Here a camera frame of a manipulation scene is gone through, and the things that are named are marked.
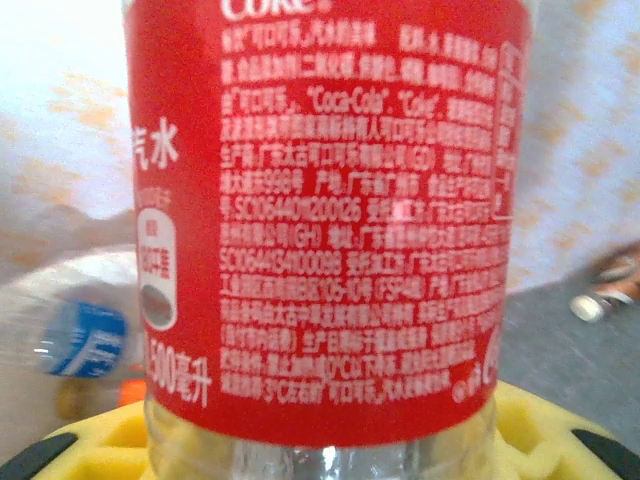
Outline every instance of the gray floor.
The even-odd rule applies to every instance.
[[[640,452],[640,308],[586,324],[568,303],[581,281],[507,302],[501,377],[609,429]]]

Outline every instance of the red label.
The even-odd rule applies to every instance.
[[[357,446],[496,384],[530,19],[517,0],[137,0],[147,371],[194,424]]]

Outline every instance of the yellow foam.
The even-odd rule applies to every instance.
[[[578,428],[613,438],[607,431],[511,385],[501,383],[495,397],[496,480],[619,480],[571,433]],[[78,441],[34,480],[157,480],[148,464],[141,402],[51,436],[64,432],[75,433]],[[172,478],[168,471],[162,476]]]

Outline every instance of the orange object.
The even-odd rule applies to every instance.
[[[147,395],[147,384],[144,379],[127,380],[122,382],[120,386],[120,398],[118,400],[118,406],[124,407],[131,403],[144,400]]]

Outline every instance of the water bottle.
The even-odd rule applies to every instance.
[[[0,288],[0,362],[101,378],[143,362],[135,250],[93,251]]]

